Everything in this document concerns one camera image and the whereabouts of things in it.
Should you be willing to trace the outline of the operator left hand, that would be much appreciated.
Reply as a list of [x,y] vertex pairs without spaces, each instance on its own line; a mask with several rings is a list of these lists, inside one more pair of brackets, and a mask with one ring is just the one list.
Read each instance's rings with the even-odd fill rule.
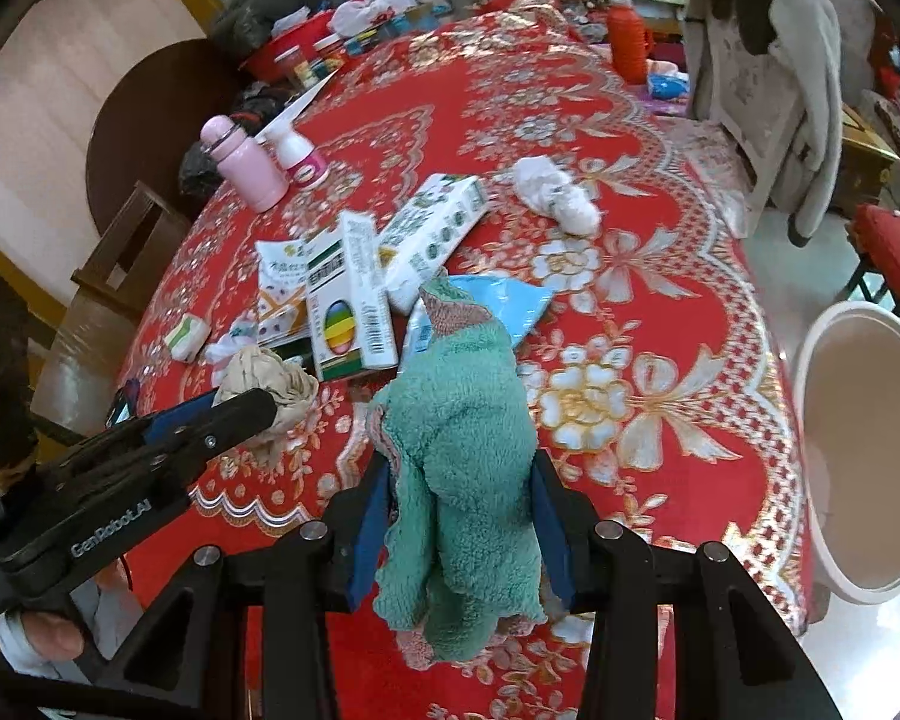
[[[71,593],[79,616],[103,658],[112,658],[141,619],[128,571],[116,561]],[[0,653],[16,673],[59,679],[59,663],[84,652],[79,626],[46,611],[8,611],[0,616]]]

